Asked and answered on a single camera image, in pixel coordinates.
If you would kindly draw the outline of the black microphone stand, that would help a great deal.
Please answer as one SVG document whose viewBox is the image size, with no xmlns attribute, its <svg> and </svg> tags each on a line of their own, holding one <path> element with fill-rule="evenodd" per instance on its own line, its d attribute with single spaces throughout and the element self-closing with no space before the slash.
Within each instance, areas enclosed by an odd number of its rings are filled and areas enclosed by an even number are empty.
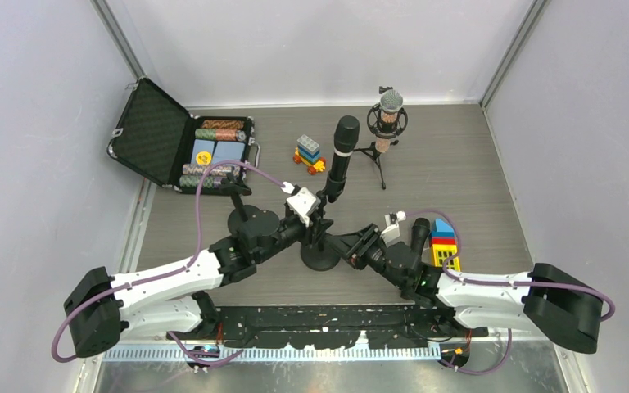
<svg viewBox="0 0 629 393">
<path fill-rule="evenodd" d="M 248 221 L 260 209 L 253 205 L 246 205 L 242 201 L 243 196 L 250 196 L 252 190 L 241 180 L 232 175 L 221 181 L 219 189 L 228 195 L 233 203 L 233 210 L 227 218 L 229 232 L 234 235 L 243 222 Z"/>
<path fill-rule="evenodd" d="M 324 194 L 324 189 L 317 191 L 316 196 L 319 201 L 328 202 L 327 196 Z M 300 257 L 305 266 L 316 272 L 325 272 L 333 269 L 337 266 L 340 258 L 339 256 L 327 245 L 325 233 L 324 240 L 317 246 L 304 247 L 301 245 Z"/>
</svg>

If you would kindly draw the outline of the black front microphone stand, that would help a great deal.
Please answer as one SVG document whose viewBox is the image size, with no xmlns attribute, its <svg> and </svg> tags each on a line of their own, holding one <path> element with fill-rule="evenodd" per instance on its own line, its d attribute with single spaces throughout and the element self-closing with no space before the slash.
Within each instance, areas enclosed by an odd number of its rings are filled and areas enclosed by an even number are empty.
<svg viewBox="0 0 629 393">
<path fill-rule="evenodd" d="M 221 181 L 219 189 L 228 195 L 233 203 L 233 210 L 227 218 L 229 232 L 234 235 L 243 222 L 248 221 L 260 209 L 253 205 L 246 205 L 242 201 L 243 196 L 250 196 L 252 190 L 241 180 L 232 175 Z"/>
</svg>

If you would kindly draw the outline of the black handheld microphone front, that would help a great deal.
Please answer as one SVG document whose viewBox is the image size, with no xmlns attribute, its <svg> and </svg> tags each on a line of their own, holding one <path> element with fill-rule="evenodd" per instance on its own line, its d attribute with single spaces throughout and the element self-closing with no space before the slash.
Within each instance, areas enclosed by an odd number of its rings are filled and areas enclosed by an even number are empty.
<svg viewBox="0 0 629 393">
<path fill-rule="evenodd" d="M 412 225 L 410 233 L 410 249 L 416 255 L 423 253 L 425 243 L 431 232 L 431 224 L 428 219 L 417 218 Z"/>
</svg>

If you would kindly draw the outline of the black tall microphone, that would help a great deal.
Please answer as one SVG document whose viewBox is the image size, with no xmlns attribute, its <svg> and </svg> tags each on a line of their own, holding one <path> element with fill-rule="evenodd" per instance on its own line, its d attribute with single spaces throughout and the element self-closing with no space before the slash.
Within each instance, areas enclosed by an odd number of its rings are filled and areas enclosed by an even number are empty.
<svg viewBox="0 0 629 393">
<path fill-rule="evenodd" d="M 360 122 L 353 115 L 344 115 L 337 123 L 334 134 L 334 155 L 328 170 L 324 194 L 334 203 L 346 184 L 351 156 L 360 136 Z"/>
</svg>

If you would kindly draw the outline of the glitter condenser microphone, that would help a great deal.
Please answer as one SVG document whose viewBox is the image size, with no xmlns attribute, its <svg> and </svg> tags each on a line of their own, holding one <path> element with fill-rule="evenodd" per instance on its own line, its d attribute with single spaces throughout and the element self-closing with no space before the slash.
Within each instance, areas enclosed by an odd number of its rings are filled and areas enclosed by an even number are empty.
<svg viewBox="0 0 629 393">
<path fill-rule="evenodd" d="M 378 153 L 385 153 L 405 131 L 408 115 L 403 107 L 404 98 L 393 87 L 380 86 L 379 102 L 368 112 L 367 125 L 374 135 L 373 148 Z"/>
</svg>

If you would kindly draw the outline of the black tripod stand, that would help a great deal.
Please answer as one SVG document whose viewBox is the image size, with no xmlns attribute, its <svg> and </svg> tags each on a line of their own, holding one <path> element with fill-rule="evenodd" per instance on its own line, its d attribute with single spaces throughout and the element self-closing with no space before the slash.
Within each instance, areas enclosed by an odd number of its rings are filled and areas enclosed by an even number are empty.
<svg viewBox="0 0 629 393">
<path fill-rule="evenodd" d="M 366 155 L 374 163 L 380 175 L 381 188 L 382 190 L 386 190 L 387 184 L 384 179 L 384 173 L 382 170 L 382 161 L 381 161 L 382 153 L 376 148 L 376 142 L 371 142 L 368 147 L 356 148 L 354 152 L 359 152 Z"/>
</svg>

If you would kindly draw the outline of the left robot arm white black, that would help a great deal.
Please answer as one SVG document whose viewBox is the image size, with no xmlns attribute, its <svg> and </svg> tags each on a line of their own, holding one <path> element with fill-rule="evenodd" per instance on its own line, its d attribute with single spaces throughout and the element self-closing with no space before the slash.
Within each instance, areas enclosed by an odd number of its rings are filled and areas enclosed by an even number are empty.
<svg viewBox="0 0 629 393">
<path fill-rule="evenodd" d="M 217 315 L 202 308 L 193 295 L 240 282 L 256 273 L 258 264 L 294 243 L 318 243 L 333 221 L 323 209 L 289 199 L 286 214 L 255 208 L 237 228 L 194 255 L 152 269 L 110 275 L 106 268 L 89 270 L 66 298 L 66 318 L 52 342 L 52 357 L 64 363 L 99 355 L 126 337 L 155 332 L 192 332 L 212 337 Z M 68 331 L 74 354 L 58 352 Z"/>
</svg>

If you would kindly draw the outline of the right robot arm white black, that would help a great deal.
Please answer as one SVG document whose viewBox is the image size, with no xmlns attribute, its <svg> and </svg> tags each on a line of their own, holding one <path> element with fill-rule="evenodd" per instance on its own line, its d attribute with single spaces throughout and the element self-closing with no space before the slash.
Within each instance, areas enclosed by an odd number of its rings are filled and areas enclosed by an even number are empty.
<svg viewBox="0 0 629 393">
<path fill-rule="evenodd" d="M 353 269 L 370 267 L 402 298 L 438 309 L 435 325 L 446 336 L 464 328 L 504 328 L 540 332 L 582 354 L 598 349 L 604 295 L 551 264 L 505 275 L 434 267 L 404 242 L 387 245 L 374 224 L 328 242 Z"/>
</svg>

